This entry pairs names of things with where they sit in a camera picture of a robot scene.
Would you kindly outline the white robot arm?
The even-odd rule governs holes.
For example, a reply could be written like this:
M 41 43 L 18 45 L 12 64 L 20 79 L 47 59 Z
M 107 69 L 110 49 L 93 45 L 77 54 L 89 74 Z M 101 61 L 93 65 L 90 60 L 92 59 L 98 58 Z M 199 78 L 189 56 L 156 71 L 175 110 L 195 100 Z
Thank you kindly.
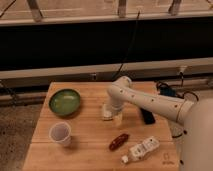
M 120 77 L 107 88 L 108 110 L 116 115 L 125 102 L 161 115 L 183 126 L 179 171 L 213 171 L 213 99 L 197 102 L 144 93 Z

